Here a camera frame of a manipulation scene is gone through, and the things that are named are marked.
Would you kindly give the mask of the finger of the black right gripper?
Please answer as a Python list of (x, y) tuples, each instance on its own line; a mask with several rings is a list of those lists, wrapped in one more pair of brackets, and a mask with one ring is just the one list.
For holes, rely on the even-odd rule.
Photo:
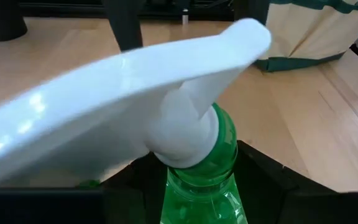
[(234, 20), (253, 18), (265, 25), (270, 0), (233, 0)]
[(143, 47), (138, 12), (144, 0), (103, 0), (106, 16), (121, 52)]

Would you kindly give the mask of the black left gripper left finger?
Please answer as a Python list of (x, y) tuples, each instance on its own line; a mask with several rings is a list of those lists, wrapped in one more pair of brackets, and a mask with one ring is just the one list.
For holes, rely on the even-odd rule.
[(102, 182), (109, 193), (109, 218), (123, 224), (160, 224), (167, 171), (167, 166), (149, 153)]

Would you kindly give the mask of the beige green gardening bag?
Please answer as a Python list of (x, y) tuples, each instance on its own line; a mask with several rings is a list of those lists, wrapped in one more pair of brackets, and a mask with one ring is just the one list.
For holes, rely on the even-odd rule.
[(358, 0), (267, 0), (257, 7), (272, 34), (256, 66), (277, 72), (337, 60), (358, 39)]

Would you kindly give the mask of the potted plant black pot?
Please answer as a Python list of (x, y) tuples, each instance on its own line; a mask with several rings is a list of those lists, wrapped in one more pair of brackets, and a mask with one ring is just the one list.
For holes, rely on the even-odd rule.
[(22, 37), (27, 26), (18, 0), (0, 0), (0, 42)]

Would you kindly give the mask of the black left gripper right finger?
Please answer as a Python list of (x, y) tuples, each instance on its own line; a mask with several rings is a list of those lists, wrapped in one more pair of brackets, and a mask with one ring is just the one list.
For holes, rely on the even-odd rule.
[(277, 224), (289, 193), (334, 192), (243, 141), (237, 142), (234, 176), (248, 224)]

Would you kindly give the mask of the green spray bottle white head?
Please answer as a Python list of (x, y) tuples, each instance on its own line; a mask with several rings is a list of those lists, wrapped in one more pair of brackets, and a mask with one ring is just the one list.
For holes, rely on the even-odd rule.
[(0, 105), (0, 224), (123, 224), (102, 182), (153, 153), (167, 166), (160, 224), (248, 224), (236, 128), (216, 103), (270, 47), (255, 19), (124, 52)]

